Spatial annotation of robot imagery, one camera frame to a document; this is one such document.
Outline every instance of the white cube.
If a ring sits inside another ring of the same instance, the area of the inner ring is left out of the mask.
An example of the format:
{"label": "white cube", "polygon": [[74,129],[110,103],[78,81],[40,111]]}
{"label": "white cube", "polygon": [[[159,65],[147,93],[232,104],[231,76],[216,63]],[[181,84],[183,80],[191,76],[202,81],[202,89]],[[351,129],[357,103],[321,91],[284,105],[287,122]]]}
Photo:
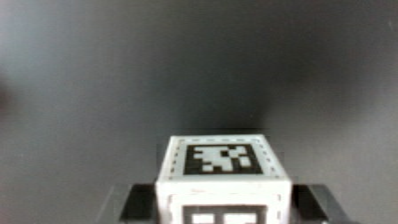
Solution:
{"label": "white cube", "polygon": [[159,224],[287,224],[291,180],[263,135],[172,136]]}

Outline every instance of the dark gray background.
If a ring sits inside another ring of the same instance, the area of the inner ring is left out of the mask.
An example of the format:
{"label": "dark gray background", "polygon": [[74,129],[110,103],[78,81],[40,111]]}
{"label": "dark gray background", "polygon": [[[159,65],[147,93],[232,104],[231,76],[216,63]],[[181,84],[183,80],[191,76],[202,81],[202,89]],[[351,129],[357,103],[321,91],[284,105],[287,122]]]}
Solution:
{"label": "dark gray background", "polygon": [[263,133],[350,217],[398,214],[396,1],[0,1],[0,223],[92,223],[172,134]]}

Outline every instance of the gray wall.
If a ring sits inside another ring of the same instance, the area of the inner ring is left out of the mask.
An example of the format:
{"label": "gray wall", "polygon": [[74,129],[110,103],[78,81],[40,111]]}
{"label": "gray wall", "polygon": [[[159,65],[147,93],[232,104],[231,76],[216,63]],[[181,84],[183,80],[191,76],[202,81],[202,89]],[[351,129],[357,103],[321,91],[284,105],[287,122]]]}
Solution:
{"label": "gray wall", "polygon": [[263,133],[350,217],[398,213],[394,1],[0,1],[0,223],[92,223],[172,134]]}

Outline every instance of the white box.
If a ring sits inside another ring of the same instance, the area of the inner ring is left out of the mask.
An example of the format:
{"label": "white box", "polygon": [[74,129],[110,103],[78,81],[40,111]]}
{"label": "white box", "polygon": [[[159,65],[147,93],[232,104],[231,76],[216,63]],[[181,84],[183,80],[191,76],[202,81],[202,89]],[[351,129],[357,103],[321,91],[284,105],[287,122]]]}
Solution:
{"label": "white box", "polygon": [[172,136],[159,224],[287,224],[291,180],[263,135]]}

